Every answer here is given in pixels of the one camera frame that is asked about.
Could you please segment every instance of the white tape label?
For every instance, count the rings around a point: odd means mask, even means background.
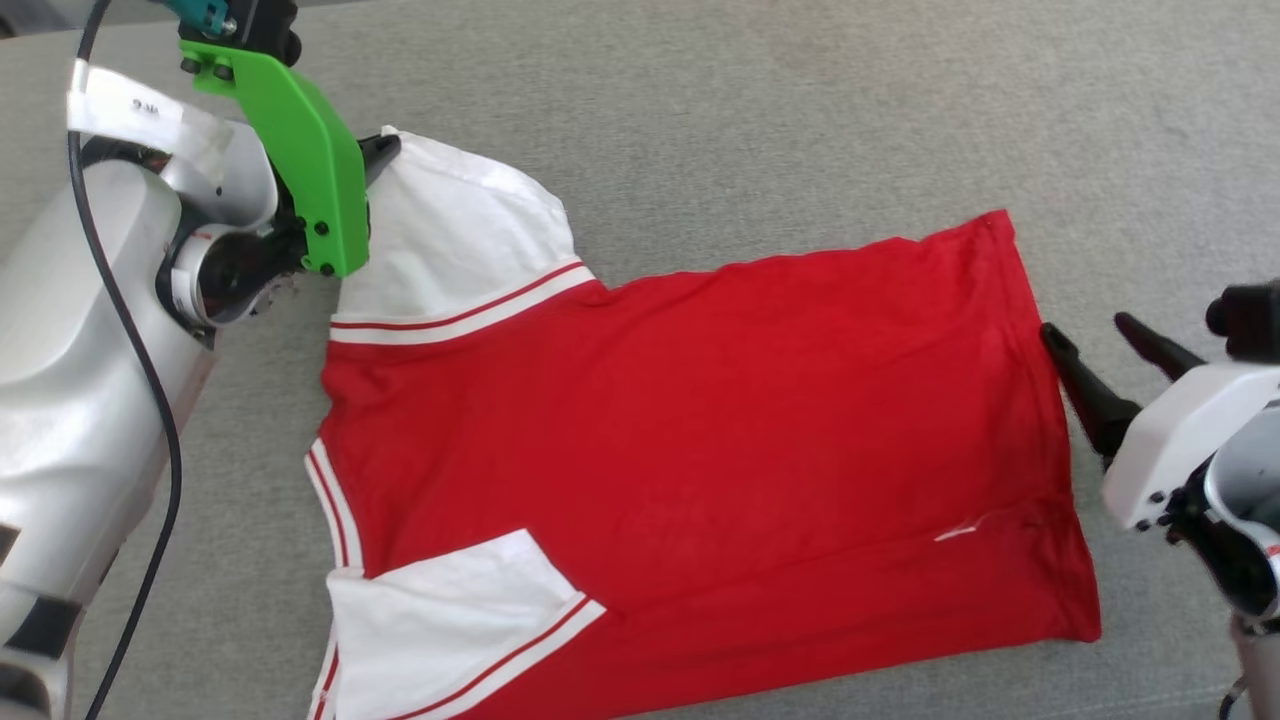
[[[223,182],[234,131],[221,118],[120,73],[76,61],[67,94],[67,129],[154,147]]]

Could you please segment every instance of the black cable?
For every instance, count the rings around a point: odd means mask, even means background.
[[[1240,675],[1240,679],[1231,684],[1231,689],[1226,691],[1226,694],[1222,696],[1222,705],[1217,706],[1217,720],[1230,720],[1231,706],[1235,705],[1235,701],[1240,700],[1245,689],[1248,689],[1248,683],[1245,683],[1244,675]]]
[[[106,8],[110,4],[111,0],[96,0],[93,3],[93,9],[90,10],[88,19],[84,20],[84,32],[81,33],[79,49],[76,53],[78,60],[88,63],[90,53],[93,50],[93,41],[97,38],[97,29],[101,27],[102,17],[106,15]],[[178,421],[173,416],[169,397],[160,383],[160,374],[156,373],[155,363],[151,361],[151,355],[142,342],[142,334],[138,333],[138,327],[133,322],[129,306],[124,302],[120,286],[115,282],[115,274],[111,273],[111,264],[102,250],[102,241],[97,234],[97,227],[93,224],[93,214],[90,211],[88,205],[88,192],[84,190],[81,133],[76,131],[67,133],[67,164],[72,174],[72,195],[76,197],[76,211],[79,214],[81,225],[84,228],[84,240],[88,241],[88,249],[93,255],[97,274],[102,278],[102,287],[111,300],[111,306],[115,307],[115,314],[120,319],[124,333],[129,337],[129,345],[133,346],[133,352],[138,356],[138,364],[142,365],[142,373],[147,378],[147,386],[151,388],[151,395],[155,398],[156,410],[160,411],[160,423],[164,425],[165,439],[169,443],[169,507],[165,510],[164,524],[160,527],[160,536],[156,538],[155,550],[151,552],[151,561],[142,575],[138,594],[133,600],[133,609],[129,610],[129,618],[124,621],[124,630],[120,632],[120,639],[115,643],[115,652],[111,655],[106,671],[102,674],[102,680],[97,685],[93,702],[90,703],[88,712],[84,714],[86,720],[93,720],[102,711],[106,693],[111,691],[111,683],[115,682],[115,675],[120,671],[124,653],[129,651],[129,642],[138,628],[142,609],[147,603],[147,596],[151,594],[151,585],[155,584],[156,573],[160,570],[160,561],[164,559],[165,547],[169,544],[174,524],[178,520],[178,505],[182,501],[182,447],[178,443]]]

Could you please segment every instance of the gray table surface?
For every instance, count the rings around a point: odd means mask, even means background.
[[[919,237],[1005,206],[1044,316],[1149,401],[1164,382],[1111,313],[1220,357],[1204,305],[1280,272],[1280,6],[1265,0],[376,0],[308,9],[297,29],[300,69],[357,132],[393,123],[525,169],[563,199],[611,283]],[[73,42],[0,41],[0,261],[65,182]],[[109,28],[96,59],[234,115],[188,90],[172,26]],[[108,717],[305,712],[329,550],[301,457],[326,409],[335,291],[306,278],[227,333],[184,436],[182,521]],[[1211,716],[1236,671],[1225,609],[1188,552],[1112,527],[1073,433],[1100,643],[663,717]],[[152,514],[83,624],[79,708],[156,528]]]

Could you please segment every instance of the red t-shirt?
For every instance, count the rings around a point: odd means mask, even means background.
[[[611,290],[532,179],[403,143],[308,457],[314,717],[612,717],[1098,637],[1005,213]]]

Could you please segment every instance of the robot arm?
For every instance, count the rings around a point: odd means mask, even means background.
[[[1102,497],[1124,527],[1188,544],[1231,609],[1253,716],[1280,719],[1280,287],[1231,287],[1207,314],[1233,360],[1211,363],[1129,314],[1116,327],[1174,384],[1146,409],[1117,397],[1056,327],[1042,338],[1094,451]]]
[[[180,428],[219,329],[278,279],[367,258],[366,182],[398,138],[357,142],[289,65],[291,0],[172,0],[183,69],[234,97],[215,183],[182,156],[104,137],[83,150],[102,252]],[[152,387],[86,251],[72,188],[0,270],[0,719],[61,720],[83,611],[168,459]]]

